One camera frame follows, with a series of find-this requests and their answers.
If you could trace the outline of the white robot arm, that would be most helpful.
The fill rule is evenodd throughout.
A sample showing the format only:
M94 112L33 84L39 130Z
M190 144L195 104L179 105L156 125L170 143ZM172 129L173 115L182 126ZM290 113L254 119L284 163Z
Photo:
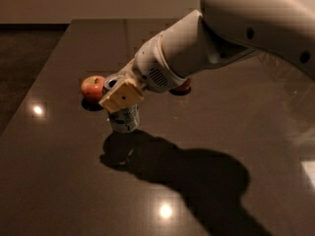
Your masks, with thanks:
M314 78L315 0L200 0L198 10L142 45L99 104L119 111L141 102L145 90L175 89L257 50Z

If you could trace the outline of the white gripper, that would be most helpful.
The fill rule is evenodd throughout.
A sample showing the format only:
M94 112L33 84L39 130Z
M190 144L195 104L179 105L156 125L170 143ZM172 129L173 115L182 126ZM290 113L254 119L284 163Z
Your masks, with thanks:
M179 52L173 43L171 34L162 31L148 40L135 55L132 71L148 90L165 92L186 81L178 71ZM104 88L105 94L98 104L110 113L131 107L144 99L132 79L107 78Z

